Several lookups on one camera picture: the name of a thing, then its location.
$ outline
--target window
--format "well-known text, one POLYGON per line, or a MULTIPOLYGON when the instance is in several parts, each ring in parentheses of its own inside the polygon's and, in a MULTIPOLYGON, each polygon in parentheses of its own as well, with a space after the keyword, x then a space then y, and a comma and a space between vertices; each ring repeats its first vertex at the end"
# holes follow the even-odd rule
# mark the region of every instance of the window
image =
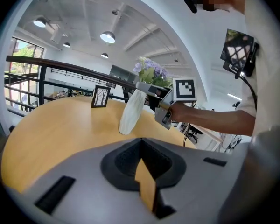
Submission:
MULTIPOLYGON (((25 42, 13 37, 10 42, 8 55, 41 58, 43 51, 44 48, 41 48, 29 42, 25 42)), ((17 63, 17 62, 6 62, 6 67, 5 67, 5 72, 17 74, 17 75, 36 73, 35 76, 37 76, 38 70, 39 70, 38 65, 31 65, 31 64, 17 63)), ((28 91, 37 94, 38 83, 35 81, 25 80, 25 81, 18 81, 18 82, 11 83, 9 84, 9 86, 21 91, 28 91)), ((23 103, 25 105, 30 105, 34 107, 38 106, 39 100, 37 97, 25 94, 21 91, 11 90, 6 87, 4 88, 4 94, 6 98, 23 103)), ((30 108, 25 107, 21 104, 16 104, 13 101, 6 100, 6 104, 22 111, 26 111, 26 112, 31 111, 30 108)))
MULTIPOLYGON (((9 46, 8 55, 41 58, 43 51, 44 49, 39 46, 13 37, 9 46)), ((38 65, 31 65, 18 62, 7 62, 5 72, 22 75, 38 73, 38 68, 38 65)))

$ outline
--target human arm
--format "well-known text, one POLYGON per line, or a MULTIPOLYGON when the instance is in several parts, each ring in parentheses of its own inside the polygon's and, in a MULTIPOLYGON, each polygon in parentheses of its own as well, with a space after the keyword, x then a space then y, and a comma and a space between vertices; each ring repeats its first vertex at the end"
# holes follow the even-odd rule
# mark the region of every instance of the human arm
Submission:
POLYGON ((187 107, 182 102, 171 106, 172 120, 202 126, 220 133, 252 136, 255 117, 245 111, 215 112, 187 107))

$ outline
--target handrail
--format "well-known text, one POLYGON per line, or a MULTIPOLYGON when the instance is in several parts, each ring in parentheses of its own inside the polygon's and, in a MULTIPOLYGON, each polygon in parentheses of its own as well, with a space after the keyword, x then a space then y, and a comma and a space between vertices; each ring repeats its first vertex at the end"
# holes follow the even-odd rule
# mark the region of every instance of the handrail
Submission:
POLYGON ((21 117, 25 117, 24 114, 22 114, 22 113, 20 113, 20 112, 17 112, 17 111, 14 111, 14 110, 12 110, 12 109, 10 109, 10 108, 7 108, 7 110, 8 110, 9 112, 14 113, 14 114, 16 114, 16 115, 19 115, 19 116, 21 116, 21 117))
POLYGON ((7 77, 4 77, 4 84, 17 84, 17 83, 21 83, 23 81, 27 81, 27 77, 30 78, 38 78, 38 73, 28 73, 28 74, 21 74, 22 76, 25 77, 25 79, 22 78, 16 78, 16 77, 12 77, 10 76, 7 72, 7 77))
POLYGON ((36 107, 31 106, 31 105, 27 105, 27 104, 21 103, 19 101, 16 101, 16 100, 13 100, 13 99, 10 99, 10 98, 7 98, 7 97, 5 97, 5 99, 8 100, 9 102, 15 103, 17 105, 22 105, 22 106, 27 107, 27 108, 32 109, 32 110, 36 108, 36 107))
POLYGON ((114 95, 109 95, 110 98, 112 99, 120 99, 120 100, 124 100, 124 101, 128 101, 129 99, 127 98, 123 98, 123 97, 119 97, 119 96, 114 96, 114 95))
POLYGON ((23 91, 23 90, 21 90, 21 89, 14 88, 14 87, 12 87, 12 86, 5 85, 4 87, 5 87, 5 88, 8 88, 8 89, 11 89, 11 90, 13 90, 13 91, 21 92, 21 93, 26 94, 26 95, 31 95, 31 96, 34 96, 34 97, 39 97, 38 94, 29 92, 29 91, 23 91))
POLYGON ((132 83, 129 83, 127 81, 118 79, 116 77, 109 76, 104 73, 100 73, 94 70, 90 70, 84 67, 48 60, 48 59, 42 59, 42 58, 35 58, 35 57, 26 57, 26 56, 7 56, 6 61, 8 62, 19 62, 19 63, 27 63, 27 64, 35 64, 40 65, 43 67, 51 67, 51 68, 57 68, 61 70, 67 70, 69 72, 75 71, 75 73, 90 76, 96 79, 105 80, 110 83, 118 84, 123 87, 127 87, 130 89, 136 89, 135 85, 132 83))
POLYGON ((23 79, 23 80, 32 80, 32 81, 35 81, 35 82, 39 82, 39 79, 31 78, 29 76, 21 76, 21 75, 16 75, 16 74, 8 73, 8 72, 4 72, 4 75, 7 75, 9 77, 20 78, 20 79, 23 79))
POLYGON ((111 87, 111 88, 115 88, 116 84, 113 84, 111 82, 105 81, 105 80, 99 80, 93 77, 89 77, 89 76, 84 76, 84 75, 80 75, 74 72, 69 72, 69 71, 65 71, 65 70, 60 70, 60 69, 56 69, 56 68, 51 68, 51 73, 57 73, 57 74, 61 74, 61 75, 65 75, 65 76, 69 76, 69 77, 75 77, 75 78, 79 78, 82 80, 87 80, 87 81, 91 81, 97 84, 102 84, 105 85, 107 87, 111 87))

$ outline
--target ceiling light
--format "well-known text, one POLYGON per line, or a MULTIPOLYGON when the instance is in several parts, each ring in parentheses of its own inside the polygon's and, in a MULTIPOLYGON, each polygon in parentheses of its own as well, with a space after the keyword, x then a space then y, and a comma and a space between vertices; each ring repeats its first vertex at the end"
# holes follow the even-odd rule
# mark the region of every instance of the ceiling light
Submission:
POLYGON ((37 18, 33 23, 40 28, 46 27, 46 20, 43 17, 37 18))
POLYGON ((227 95, 229 95, 230 97, 232 97, 232 98, 235 98, 235 99, 238 99, 238 100, 240 100, 240 101, 242 101, 242 99, 241 98, 239 98, 239 97, 236 97, 236 96, 234 96, 234 95, 231 95, 231 94, 227 94, 227 95))
POLYGON ((117 10, 117 9, 116 9, 116 10, 113 10, 112 13, 113 13, 113 15, 118 15, 119 10, 117 10))
POLYGON ((69 48, 70 44, 68 42, 66 42, 65 44, 63 44, 63 46, 69 48))
POLYGON ((108 54, 107 53, 103 53, 103 54, 101 54, 101 56, 103 57, 103 58, 107 58, 108 59, 108 54))
POLYGON ((112 32, 103 32, 100 37, 107 43, 115 43, 115 35, 112 32))

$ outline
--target white vase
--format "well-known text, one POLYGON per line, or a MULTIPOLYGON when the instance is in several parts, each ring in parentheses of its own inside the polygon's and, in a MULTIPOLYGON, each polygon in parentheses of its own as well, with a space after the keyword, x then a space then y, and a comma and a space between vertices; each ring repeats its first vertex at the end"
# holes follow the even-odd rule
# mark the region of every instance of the white vase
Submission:
POLYGON ((121 116, 119 132, 128 135, 135 127, 141 112, 143 110, 146 93, 135 90, 126 104, 125 110, 121 116))

